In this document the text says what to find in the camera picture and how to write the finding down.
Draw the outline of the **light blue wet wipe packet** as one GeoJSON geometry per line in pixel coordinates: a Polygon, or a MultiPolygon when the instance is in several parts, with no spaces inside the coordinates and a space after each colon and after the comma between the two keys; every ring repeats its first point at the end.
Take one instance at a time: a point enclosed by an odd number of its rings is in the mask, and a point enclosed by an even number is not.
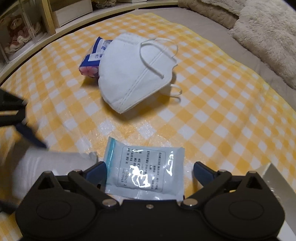
{"type": "Polygon", "coordinates": [[[176,200],[184,197],[185,149],[128,146],[108,138],[105,192],[141,200],[176,200]]]}

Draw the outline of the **blue white tissue pack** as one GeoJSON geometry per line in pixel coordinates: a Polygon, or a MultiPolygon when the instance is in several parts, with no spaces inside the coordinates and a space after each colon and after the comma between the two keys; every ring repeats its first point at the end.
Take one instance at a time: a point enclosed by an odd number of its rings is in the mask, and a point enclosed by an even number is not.
{"type": "Polygon", "coordinates": [[[79,72],[83,76],[98,78],[101,58],[112,40],[98,37],[79,65],[79,72]]]}

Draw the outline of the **white face mask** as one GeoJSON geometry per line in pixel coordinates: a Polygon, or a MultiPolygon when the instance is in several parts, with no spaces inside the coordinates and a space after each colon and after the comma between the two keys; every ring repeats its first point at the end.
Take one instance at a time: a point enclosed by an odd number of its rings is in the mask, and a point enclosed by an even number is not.
{"type": "Polygon", "coordinates": [[[108,45],[99,64],[103,100],[122,114],[156,92],[180,96],[181,87],[172,82],[177,53],[178,45],[170,39],[120,34],[108,45]]]}

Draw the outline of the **yellow white checkered blanket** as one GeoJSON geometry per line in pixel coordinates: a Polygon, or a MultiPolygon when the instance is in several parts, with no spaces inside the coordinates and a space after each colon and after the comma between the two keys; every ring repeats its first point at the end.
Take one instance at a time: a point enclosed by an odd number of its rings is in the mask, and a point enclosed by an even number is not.
{"type": "Polygon", "coordinates": [[[27,99],[27,118],[53,151],[103,157],[107,140],[185,149],[185,195],[198,185],[196,161],[243,175],[274,164],[295,187],[295,111],[250,68],[188,28],[153,13],[127,14],[66,35],[27,61],[3,89],[27,99]],[[176,43],[179,98],[156,93],[131,111],[114,112],[98,82],[78,66],[97,37],[124,32],[176,43]]]}

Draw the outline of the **stuffed doll in shelf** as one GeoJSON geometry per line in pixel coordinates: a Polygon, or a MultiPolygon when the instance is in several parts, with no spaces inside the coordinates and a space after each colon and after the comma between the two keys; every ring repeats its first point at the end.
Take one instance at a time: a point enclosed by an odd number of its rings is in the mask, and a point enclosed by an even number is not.
{"type": "Polygon", "coordinates": [[[32,28],[25,22],[22,14],[8,15],[1,19],[1,31],[8,33],[8,40],[2,46],[6,56],[12,56],[22,47],[29,43],[41,32],[41,25],[36,22],[32,28]]]}

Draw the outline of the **white cardboard box tray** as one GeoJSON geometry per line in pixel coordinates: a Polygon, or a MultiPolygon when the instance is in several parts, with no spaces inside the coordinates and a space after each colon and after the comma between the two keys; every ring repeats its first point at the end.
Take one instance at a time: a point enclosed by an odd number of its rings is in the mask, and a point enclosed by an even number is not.
{"type": "Polygon", "coordinates": [[[277,238],[295,240],[296,194],[283,175],[268,163],[255,170],[271,189],[285,211],[285,221],[277,238]]]}

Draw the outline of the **fluffy white cushion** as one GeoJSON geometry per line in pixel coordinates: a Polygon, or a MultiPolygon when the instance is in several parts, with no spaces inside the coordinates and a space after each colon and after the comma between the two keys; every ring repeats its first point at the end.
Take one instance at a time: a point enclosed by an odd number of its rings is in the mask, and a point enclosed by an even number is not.
{"type": "Polygon", "coordinates": [[[295,10],[285,1],[246,1],[231,36],[295,89],[295,10]]]}

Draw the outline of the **beige quilted left pillow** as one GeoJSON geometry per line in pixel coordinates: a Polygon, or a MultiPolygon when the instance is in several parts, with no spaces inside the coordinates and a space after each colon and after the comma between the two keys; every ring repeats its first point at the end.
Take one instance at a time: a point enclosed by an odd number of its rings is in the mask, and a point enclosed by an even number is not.
{"type": "Polygon", "coordinates": [[[180,8],[195,11],[228,30],[234,27],[245,3],[246,0],[178,0],[180,8]]]}

